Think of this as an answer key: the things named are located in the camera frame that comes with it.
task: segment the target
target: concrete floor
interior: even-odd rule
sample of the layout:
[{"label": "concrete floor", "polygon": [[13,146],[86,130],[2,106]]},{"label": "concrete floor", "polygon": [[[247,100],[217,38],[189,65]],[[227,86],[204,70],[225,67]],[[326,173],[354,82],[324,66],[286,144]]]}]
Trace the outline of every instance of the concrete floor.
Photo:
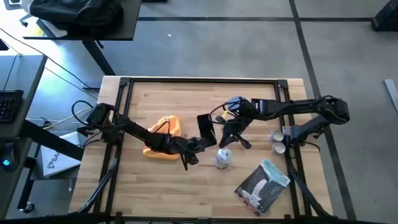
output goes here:
[{"label": "concrete floor", "polygon": [[[292,17],[289,0],[169,1],[143,4],[140,16]],[[386,2],[295,0],[300,17],[373,17]],[[398,151],[393,145],[398,119],[382,81],[398,81],[398,34],[375,33],[370,22],[301,25],[321,93],[340,97],[349,105],[351,121],[333,126],[332,131],[356,216],[359,220],[397,223]],[[79,42],[28,43],[84,81],[103,76]],[[118,75],[303,78],[307,95],[313,96],[294,22],[138,22],[133,42],[103,45],[103,53]],[[49,62],[47,67],[80,86],[54,64]],[[70,97],[58,98],[58,93],[64,91]],[[70,115],[71,104],[80,99],[94,101],[45,71],[29,116],[62,119]],[[77,126],[67,123],[55,131],[73,131]],[[333,211],[344,218],[335,171],[323,138],[320,146]],[[72,196],[68,185],[67,180],[36,183],[30,200],[37,209],[28,215],[15,209],[19,185],[7,217],[67,213]]]}]

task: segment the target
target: black cable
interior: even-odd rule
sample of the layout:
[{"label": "black cable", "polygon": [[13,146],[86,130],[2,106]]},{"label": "black cable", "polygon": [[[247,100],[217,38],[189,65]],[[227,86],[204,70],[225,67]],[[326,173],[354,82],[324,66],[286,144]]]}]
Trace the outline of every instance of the black cable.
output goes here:
[{"label": "black cable", "polygon": [[338,117],[333,111],[331,111],[331,110],[328,110],[328,109],[326,109],[325,111],[327,111],[327,112],[329,112],[329,113],[331,113],[331,115],[333,115],[336,119],[338,119],[338,120],[340,120],[340,121],[342,121],[342,122],[344,122],[344,123],[346,123],[347,122],[347,120],[345,120],[345,119],[343,119],[343,118],[340,118],[340,117]]},{"label": "black cable", "polygon": [[67,82],[67,83],[73,85],[73,86],[76,87],[78,90],[82,91],[83,93],[86,93],[87,95],[91,96],[92,98],[97,99],[97,98],[94,97],[93,95],[88,94],[86,91],[82,90],[80,87],[76,86],[75,84],[71,83],[70,81],[68,81],[68,80],[66,80],[66,79],[64,79],[64,78],[62,78],[62,77],[59,76],[59,75],[57,75],[55,72],[51,71],[50,69],[48,69],[48,68],[45,68],[45,69],[47,69],[49,72],[51,72],[52,74],[56,75],[58,78],[62,79],[63,81],[65,81],[65,82]]},{"label": "black cable", "polygon": [[102,139],[95,139],[90,141],[91,139],[93,139],[95,136],[99,135],[100,133],[103,132],[104,129],[108,129],[108,128],[118,128],[118,127],[123,127],[125,126],[125,124],[120,124],[120,125],[110,125],[107,127],[104,127],[102,130],[98,131],[97,133],[95,133],[94,135],[92,135],[90,138],[88,138],[82,145],[83,150],[85,150],[86,146],[93,143],[93,142],[97,142],[97,141],[101,141]]},{"label": "black cable", "polygon": [[7,87],[8,80],[10,79],[10,76],[11,76],[12,68],[14,68],[15,60],[16,60],[17,57],[20,56],[20,55],[21,55],[20,53],[18,53],[17,55],[15,55],[14,60],[12,61],[12,65],[11,65],[10,71],[8,72],[7,80],[6,80],[6,83],[4,84],[3,90],[5,90],[6,87]]},{"label": "black cable", "polygon": [[160,125],[160,127],[158,127],[157,129],[156,129],[156,131],[154,131],[154,133],[156,133],[158,130],[160,130],[165,124],[169,124],[169,127],[168,127],[168,131],[167,131],[167,134],[170,134],[170,121],[165,121],[162,125]]},{"label": "black cable", "polygon": [[66,68],[64,68],[63,66],[61,66],[60,64],[58,64],[57,62],[55,62],[54,60],[52,60],[49,56],[47,56],[45,53],[37,50],[36,48],[30,46],[29,44],[23,43],[22,41],[18,40],[17,38],[13,37],[11,34],[9,34],[8,32],[6,32],[4,29],[0,28],[1,31],[3,31],[5,34],[7,34],[9,37],[13,38],[14,40],[24,44],[25,46],[28,46],[36,51],[38,51],[39,53],[41,53],[42,55],[46,56],[48,59],[50,59],[50,61],[52,61],[54,64],[58,65],[59,67],[61,67],[62,69],[64,69],[67,73],[69,73],[71,76],[75,77],[77,80],[79,80],[79,82],[81,82],[83,85],[87,86],[88,88],[92,88],[90,86],[88,86],[86,83],[84,83],[82,80],[80,80],[76,75],[72,74],[72,72],[69,72]]},{"label": "black cable", "polygon": [[98,141],[102,141],[102,139],[94,139],[94,140],[92,140],[92,141],[85,141],[85,143],[83,144],[83,146],[82,146],[82,148],[83,148],[83,151],[86,149],[86,146],[88,146],[89,144],[91,144],[91,143],[93,143],[93,142],[98,142]]},{"label": "black cable", "polygon": [[173,224],[183,224],[183,223],[192,223],[192,224],[196,224],[196,222],[194,221],[182,221],[182,222],[172,222]]},{"label": "black cable", "polygon": [[41,116],[37,116],[37,117],[34,117],[32,119],[35,119],[35,118],[42,118],[44,120],[44,125],[41,126],[41,128],[46,128],[46,127],[49,127],[49,126],[52,125],[51,121],[47,120],[47,118],[43,118]]},{"label": "black cable", "polygon": [[315,144],[315,143],[312,143],[312,142],[305,142],[305,144],[310,144],[310,145],[312,145],[312,146],[315,146],[315,147],[318,148],[318,151],[321,151],[321,148],[319,147],[319,145],[317,145],[317,144]]},{"label": "black cable", "polygon": [[77,103],[85,103],[85,104],[87,104],[88,106],[90,106],[91,108],[93,107],[89,102],[87,102],[87,101],[84,101],[84,100],[78,100],[78,101],[76,101],[73,105],[72,105],[72,115],[75,117],[75,119],[77,120],[77,121],[79,121],[81,124],[84,124],[85,126],[87,126],[87,125],[89,125],[88,123],[86,123],[86,122],[83,122],[80,118],[78,118],[77,116],[76,116],[76,114],[75,114],[75,105],[77,104]]},{"label": "black cable", "polygon": [[216,110],[220,109],[221,107],[225,108],[226,105],[237,104],[237,103],[239,103],[239,102],[242,101],[242,100],[238,100],[238,101],[235,101],[235,102],[226,102],[226,103],[223,103],[222,105],[217,106],[214,110],[212,110],[212,111],[209,113],[208,119],[209,119],[213,124],[231,124],[231,123],[238,123],[237,121],[227,121],[227,122],[225,122],[225,123],[213,121],[213,119],[211,118],[211,115],[212,115]]},{"label": "black cable", "polygon": [[189,152],[189,153],[198,153],[198,152],[200,152],[200,150],[195,150],[195,149],[197,149],[197,148],[201,148],[200,146],[195,147],[194,150],[189,150],[189,149],[187,149],[186,147],[183,147],[183,146],[182,146],[180,143],[178,143],[178,142],[173,142],[173,143],[175,143],[176,145],[180,146],[180,148],[183,149],[185,152]]}]

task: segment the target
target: chair wheel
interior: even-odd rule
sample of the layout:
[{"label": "chair wheel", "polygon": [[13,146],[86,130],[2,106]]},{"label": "chair wheel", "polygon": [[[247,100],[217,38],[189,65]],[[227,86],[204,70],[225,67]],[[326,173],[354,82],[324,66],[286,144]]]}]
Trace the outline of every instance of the chair wheel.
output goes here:
[{"label": "chair wheel", "polygon": [[27,202],[26,207],[24,209],[21,209],[21,211],[23,211],[25,214],[28,214],[33,211],[33,209],[35,209],[35,204],[33,204],[32,202]]}]

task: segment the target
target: book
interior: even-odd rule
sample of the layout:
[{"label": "book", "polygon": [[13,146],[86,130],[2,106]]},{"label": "book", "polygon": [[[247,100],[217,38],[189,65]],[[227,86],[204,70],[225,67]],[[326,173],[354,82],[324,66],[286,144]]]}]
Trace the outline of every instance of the book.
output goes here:
[{"label": "book", "polygon": [[290,179],[285,174],[271,161],[264,159],[235,193],[259,216],[268,211],[289,183]]}]

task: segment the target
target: black bag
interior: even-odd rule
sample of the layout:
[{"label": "black bag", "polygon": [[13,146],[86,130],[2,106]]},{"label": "black bag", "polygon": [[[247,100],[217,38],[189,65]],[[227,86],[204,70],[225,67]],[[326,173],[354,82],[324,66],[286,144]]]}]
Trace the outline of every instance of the black bag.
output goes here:
[{"label": "black bag", "polygon": [[115,31],[123,22],[121,0],[33,0],[30,13],[68,35],[98,37]]}]

